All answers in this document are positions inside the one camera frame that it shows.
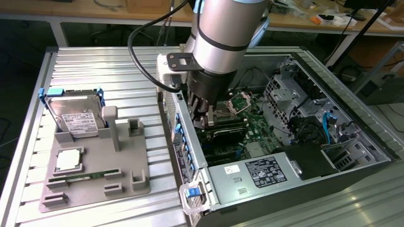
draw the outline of green circuit board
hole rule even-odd
[[[241,95],[236,95],[231,100],[235,110],[240,111],[237,114],[229,111],[227,101],[217,102],[217,122],[236,123],[232,123],[229,127],[213,131],[197,130],[197,136],[209,166],[249,159],[251,156],[247,152],[245,145],[252,142],[259,142],[264,155],[271,154],[272,151],[281,146],[281,143],[271,131],[271,126],[260,114],[263,104],[259,100],[253,99],[252,96],[249,97],[251,106],[243,111],[240,110],[248,105],[245,98]],[[243,137],[221,139],[223,141],[220,141],[219,144],[209,143],[209,138],[212,138],[215,132],[217,133],[235,127],[244,128],[244,131],[240,131]]]

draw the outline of robotic arm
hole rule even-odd
[[[188,75],[191,117],[199,128],[215,126],[216,102],[237,72],[251,39],[268,26],[268,0],[207,0],[185,51],[192,50],[201,71]]]

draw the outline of hard drive label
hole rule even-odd
[[[93,113],[72,113],[61,115],[71,134],[96,132],[96,122]]]
[[[273,157],[247,162],[245,166],[257,188],[288,180]]]

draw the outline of metal slotted surface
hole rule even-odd
[[[136,48],[139,58],[155,74],[160,53],[179,48]],[[119,121],[137,117],[145,125],[147,155],[151,173],[149,194],[48,212],[39,212],[39,199],[45,179],[55,122],[43,108],[29,169],[24,181],[15,223],[20,226],[185,226],[177,186],[169,161],[167,141],[157,108],[156,89],[135,67],[127,48],[63,48],[57,52],[49,81],[64,89],[103,88],[105,105],[119,108]]]

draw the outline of floor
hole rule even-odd
[[[45,48],[56,46],[56,41],[45,22],[0,20],[0,27],[0,96],[3,97],[0,136],[1,133],[4,134],[0,141],[0,189],[3,189]],[[91,33],[108,28],[101,24],[64,23],[63,28],[71,46],[124,46],[129,35],[129,32],[115,31],[91,37]],[[153,38],[153,42],[139,36],[133,45],[156,45],[159,30],[160,27],[153,26],[144,31]],[[167,41],[163,36],[159,45],[184,44],[189,32],[191,28],[171,28]],[[321,60],[333,49],[335,44],[331,45],[329,42],[336,43],[339,38],[337,35],[267,31],[260,45],[304,46]]]

